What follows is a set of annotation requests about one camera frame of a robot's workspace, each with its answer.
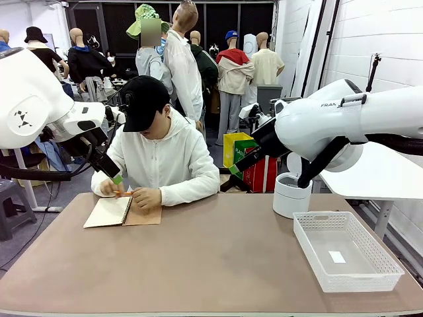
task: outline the white cylindrical container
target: white cylindrical container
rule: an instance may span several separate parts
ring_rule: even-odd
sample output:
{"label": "white cylindrical container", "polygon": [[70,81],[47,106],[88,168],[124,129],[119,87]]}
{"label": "white cylindrical container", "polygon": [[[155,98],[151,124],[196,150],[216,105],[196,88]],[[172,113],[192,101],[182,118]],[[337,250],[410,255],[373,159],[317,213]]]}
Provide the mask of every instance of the white cylindrical container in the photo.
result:
{"label": "white cylindrical container", "polygon": [[293,219],[293,213],[308,212],[313,181],[310,181],[306,188],[299,188],[297,182],[298,177],[290,172],[276,177],[273,195],[275,213]]}

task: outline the black pole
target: black pole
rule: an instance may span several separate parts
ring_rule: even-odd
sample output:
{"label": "black pole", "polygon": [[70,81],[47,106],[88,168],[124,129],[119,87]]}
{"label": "black pole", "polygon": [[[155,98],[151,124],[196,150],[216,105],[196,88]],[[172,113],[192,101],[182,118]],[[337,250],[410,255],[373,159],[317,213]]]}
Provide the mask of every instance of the black pole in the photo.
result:
{"label": "black pole", "polygon": [[323,14],[325,13],[325,7],[326,7],[326,0],[323,0],[321,8],[320,8],[319,19],[317,20],[315,37],[313,38],[313,44],[311,45],[311,52],[310,52],[309,62],[307,64],[307,70],[305,71],[303,89],[301,90],[301,97],[304,97],[305,87],[307,86],[307,79],[309,78],[311,62],[313,61],[313,55],[315,53],[317,38],[319,37],[320,27],[322,25]]}
{"label": "black pole", "polygon": [[333,17],[332,17],[332,22],[330,24],[330,30],[327,33],[327,35],[328,35],[328,43],[326,45],[325,58],[323,59],[322,71],[320,73],[319,86],[318,86],[317,89],[320,89],[321,88],[321,85],[322,85],[323,73],[325,72],[325,65],[326,65],[326,60],[327,60],[328,53],[329,53],[330,41],[332,40],[332,34],[333,34],[333,29],[335,27],[336,16],[338,15],[339,1],[340,0],[336,0],[336,2],[335,2],[335,8],[333,10]]}
{"label": "black pole", "polygon": [[373,84],[373,80],[375,78],[377,64],[379,64],[381,60],[382,59],[379,57],[379,54],[376,54],[375,59],[373,60],[373,66],[371,67],[369,82],[367,83],[367,87],[365,88],[366,92],[371,92],[371,84]]}

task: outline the yellow shopping bag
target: yellow shopping bag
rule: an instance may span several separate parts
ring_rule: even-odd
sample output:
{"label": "yellow shopping bag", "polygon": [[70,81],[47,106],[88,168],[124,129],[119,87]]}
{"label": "yellow shopping bag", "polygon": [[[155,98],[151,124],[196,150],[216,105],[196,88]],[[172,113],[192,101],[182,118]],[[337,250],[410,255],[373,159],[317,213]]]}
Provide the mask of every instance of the yellow shopping bag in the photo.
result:
{"label": "yellow shopping bag", "polygon": [[252,137],[244,132],[230,133],[223,135],[223,165],[231,167],[233,165],[234,143],[239,140],[251,140]]}

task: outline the white hoodie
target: white hoodie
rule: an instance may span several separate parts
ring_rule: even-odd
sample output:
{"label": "white hoodie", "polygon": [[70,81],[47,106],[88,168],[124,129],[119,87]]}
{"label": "white hoodie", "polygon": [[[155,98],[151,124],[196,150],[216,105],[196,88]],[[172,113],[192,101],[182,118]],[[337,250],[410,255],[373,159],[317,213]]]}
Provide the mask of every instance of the white hoodie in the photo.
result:
{"label": "white hoodie", "polygon": [[[148,140],[137,132],[120,127],[108,156],[120,174],[128,172],[131,188],[160,188],[162,205],[190,203],[216,194],[219,169],[213,164],[202,134],[171,108],[171,128],[161,140]],[[99,196],[100,183],[108,176],[95,172],[91,189]]]}

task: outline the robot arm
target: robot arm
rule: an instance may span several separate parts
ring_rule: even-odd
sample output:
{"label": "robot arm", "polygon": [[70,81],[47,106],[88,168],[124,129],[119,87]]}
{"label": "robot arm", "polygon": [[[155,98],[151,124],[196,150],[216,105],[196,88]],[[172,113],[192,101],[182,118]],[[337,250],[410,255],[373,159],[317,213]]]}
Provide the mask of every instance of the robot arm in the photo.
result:
{"label": "robot arm", "polygon": [[[31,65],[22,73],[21,65]],[[0,149],[17,149],[33,142],[48,128],[70,155],[84,156],[95,170],[113,178],[119,168],[97,147],[107,140],[100,126],[105,107],[100,102],[74,102],[52,72],[29,50],[0,52]],[[124,115],[118,121],[124,123]],[[75,172],[44,172],[0,166],[2,175],[28,180],[70,180]]]}
{"label": "robot arm", "polygon": [[264,155],[292,151],[311,161],[298,181],[303,187],[323,169],[340,172],[353,166],[368,141],[423,155],[422,102],[422,87],[370,94],[349,81],[333,82],[288,104],[276,119],[259,127],[252,134],[259,147],[231,171],[244,170]]}

